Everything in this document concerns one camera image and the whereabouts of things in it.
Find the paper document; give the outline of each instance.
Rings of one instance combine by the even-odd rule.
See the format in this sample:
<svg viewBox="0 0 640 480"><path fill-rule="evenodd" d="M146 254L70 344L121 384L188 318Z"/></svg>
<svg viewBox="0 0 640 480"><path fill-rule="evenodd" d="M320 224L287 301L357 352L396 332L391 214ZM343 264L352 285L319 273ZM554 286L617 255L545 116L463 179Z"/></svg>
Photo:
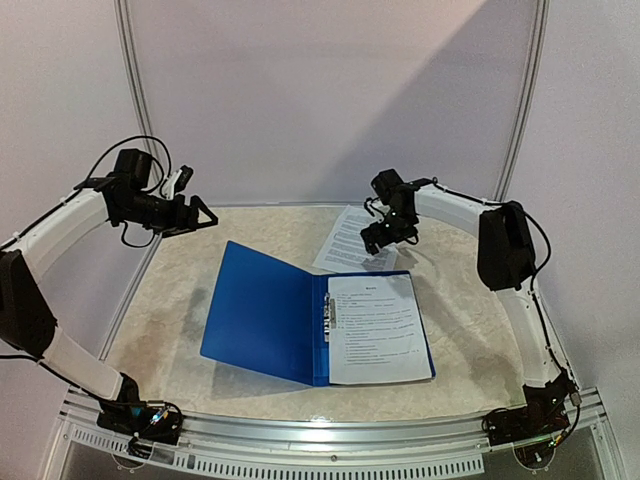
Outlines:
<svg viewBox="0 0 640 480"><path fill-rule="evenodd" d="M398 255L395 246L383 248L376 256L369 255L364 248L360 231L374 221L364 208L345 208L313 266L338 273L393 270Z"/></svg>
<svg viewBox="0 0 640 480"><path fill-rule="evenodd" d="M335 328L329 333L329 381L408 382L432 378L427 341L409 275L333 277Z"/></svg>

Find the table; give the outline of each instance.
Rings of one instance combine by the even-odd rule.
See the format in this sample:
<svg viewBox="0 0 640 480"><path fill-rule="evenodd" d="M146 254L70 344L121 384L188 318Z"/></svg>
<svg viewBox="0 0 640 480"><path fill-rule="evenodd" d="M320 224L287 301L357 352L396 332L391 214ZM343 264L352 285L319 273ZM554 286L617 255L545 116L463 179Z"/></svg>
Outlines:
<svg viewBox="0 0 640 480"><path fill-rule="evenodd" d="M200 356L226 242L324 273L310 265L342 208L214 208L219 226L164 239L107 363L136 379L142 398L232 417L374 422L524 403L520 353L500 302L476 273L477 241L431 219L421 219L417 246L399 246L396 268L412 273L436 367L434 380L312 388Z"/></svg>

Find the white vent grille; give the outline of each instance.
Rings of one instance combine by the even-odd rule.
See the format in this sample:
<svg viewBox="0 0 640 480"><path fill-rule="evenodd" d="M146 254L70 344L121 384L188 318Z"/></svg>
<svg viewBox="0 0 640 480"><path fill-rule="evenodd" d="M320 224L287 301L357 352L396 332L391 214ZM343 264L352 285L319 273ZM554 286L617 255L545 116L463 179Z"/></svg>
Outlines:
<svg viewBox="0 0 640 480"><path fill-rule="evenodd" d="M127 456L127 442L108 433L75 426L72 439L98 450ZM482 455L468 455L451 460L407 464L403 466L264 466L248 462L227 461L201 454L176 451L170 465L157 463L205 477L229 480L420 480L461 478L484 473Z"/></svg>

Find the glass table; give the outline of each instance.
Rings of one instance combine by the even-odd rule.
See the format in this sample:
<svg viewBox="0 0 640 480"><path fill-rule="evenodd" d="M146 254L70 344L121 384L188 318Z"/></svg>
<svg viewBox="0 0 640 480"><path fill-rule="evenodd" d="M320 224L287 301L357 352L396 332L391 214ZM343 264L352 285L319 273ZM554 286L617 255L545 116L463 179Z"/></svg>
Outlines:
<svg viewBox="0 0 640 480"><path fill-rule="evenodd" d="M341 207L216 209L219 226L162 241L107 363L135 378L144 398L185 410L276 420L367 422L461 415L523 403L522 365L509 321L479 280L477 241L422 220L420 243L399 248L432 347L431 382L310 388L200 356L227 240L314 273Z"/></svg>
<svg viewBox="0 0 640 480"><path fill-rule="evenodd" d="M488 410L524 402L511 325L478 279L476 240L437 221L420 222L419 245L399 247L396 263L412 273L434 380L310 388L199 355L226 242L323 273L311 264L342 208L217 208L218 227L163 240L106 361L143 398L183 409L180 442L140 463L123 453L127 437L96 427L97 402L71 389L45 478L530 478L512 445L491 447L481 429ZM538 474L624 478L597 390L583 391L577 430Z"/></svg>

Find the metal base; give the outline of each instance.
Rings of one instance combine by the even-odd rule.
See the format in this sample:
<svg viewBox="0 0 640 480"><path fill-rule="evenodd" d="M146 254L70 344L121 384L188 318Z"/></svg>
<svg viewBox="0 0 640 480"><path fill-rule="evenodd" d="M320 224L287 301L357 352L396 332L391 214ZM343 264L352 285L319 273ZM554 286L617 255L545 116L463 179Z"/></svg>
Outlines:
<svg viewBox="0 0 640 480"><path fill-rule="evenodd" d="M554 423L545 425L532 433L528 407L490 412L483 421L483 429L487 432L491 446L519 442L533 436L549 435L562 430L567 425L569 425L569 417L566 412L560 411L556 414Z"/></svg>
<svg viewBox="0 0 640 480"><path fill-rule="evenodd" d="M44 478L60 478L74 442L140 462L123 453L130 437L96 426L99 411L91 398L69 393ZM149 462L170 470L233 479L261 478L256 475L263 472L265 479L272 480L286 479L287 472L289 480L302 480L305 474L307 480L322 480L325 474L326 480L348 480L349 473L351 480L461 478L484 471L483 455L513 448L513 444L491 447L482 431L482 419L477 414L382 423L280 422L187 412L178 445L155 444ZM615 449L604 432L605 422L597 391L587 390L578 430L591 427L598 432L594 438L602 449L599 456L612 459L606 465L603 462L605 478L624 478L616 473L622 470L613 461L617 457L611 453Z"/></svg>
<svg viewBox="0 0 640 480"><path fill-rule="evenodd" d="M167 411L162 421L151 424L159 409L144 406L143 402L140 402L138 384L128 375L121 375L122 387L117 398L121 405L99 402L101 411L96 420L98 427L129 437L135 434L140 439L177 445L182 430L182 415Z"/></svg>

